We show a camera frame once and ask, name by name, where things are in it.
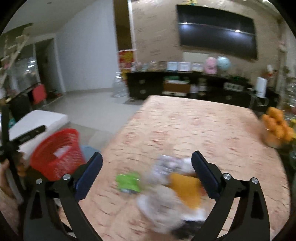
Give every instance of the black flat screen tv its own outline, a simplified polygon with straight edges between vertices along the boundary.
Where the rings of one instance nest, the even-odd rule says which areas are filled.
[[[215,8],[177,5],[181,46],[217,50],[257,60],[257,42],[251,18]]]

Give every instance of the green packet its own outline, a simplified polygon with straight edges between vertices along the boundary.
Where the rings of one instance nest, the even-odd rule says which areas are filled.
[[[139,193],[140,175],[137,172],[129,172],[126,174],[119,174],[116,176],[118,190],[124,193]]]

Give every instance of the globe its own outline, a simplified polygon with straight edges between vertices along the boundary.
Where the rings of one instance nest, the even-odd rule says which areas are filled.
[[[226,72],[229,70],[231,66],[231,62],[227,57],[219,57],[217,58],[217,67],[218,70]]]

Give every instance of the laundry basket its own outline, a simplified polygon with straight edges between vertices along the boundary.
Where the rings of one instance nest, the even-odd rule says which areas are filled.
[[[78,166],[85,164],[79,147],[79,133],[64,129],[45,139],[31,156],[31,166],[48,180],[59,180],[63,175],[73,174]]]

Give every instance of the yellow cloth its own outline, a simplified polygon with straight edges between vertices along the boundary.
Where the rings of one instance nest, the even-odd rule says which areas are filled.
[[[196,209],[201,203],[201,182],[198,178],[188,177],[178,173],[170,174],[170,188],[181,201],[191,209]]]

